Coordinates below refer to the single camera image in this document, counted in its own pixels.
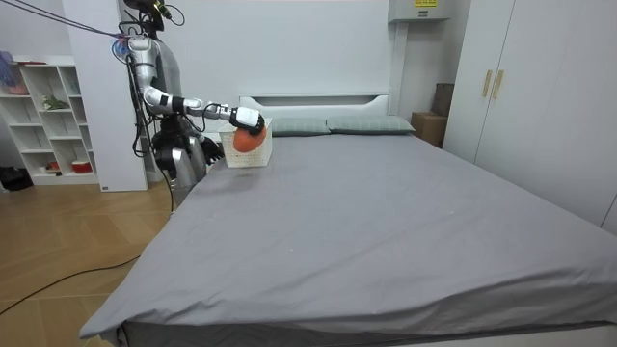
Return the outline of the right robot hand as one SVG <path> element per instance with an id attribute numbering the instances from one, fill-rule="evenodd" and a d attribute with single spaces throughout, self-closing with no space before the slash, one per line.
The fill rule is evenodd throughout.
<path id="1" fill-rule="evenodd" d="M 257 110 L 247 107 L 233 108 L 228 121 L 252 136 L 260 134 L 265 127 L 264 117 Z"/>

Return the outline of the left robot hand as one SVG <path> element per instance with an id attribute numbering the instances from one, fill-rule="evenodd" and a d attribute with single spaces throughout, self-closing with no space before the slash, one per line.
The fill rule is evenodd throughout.
<path id="1" fill-rule="evenodd" d="M 207 165 L 213 165 L 216 161 L 225 157 L 223 149 L 207 137 L 202 139 L 201 149 Z"/>

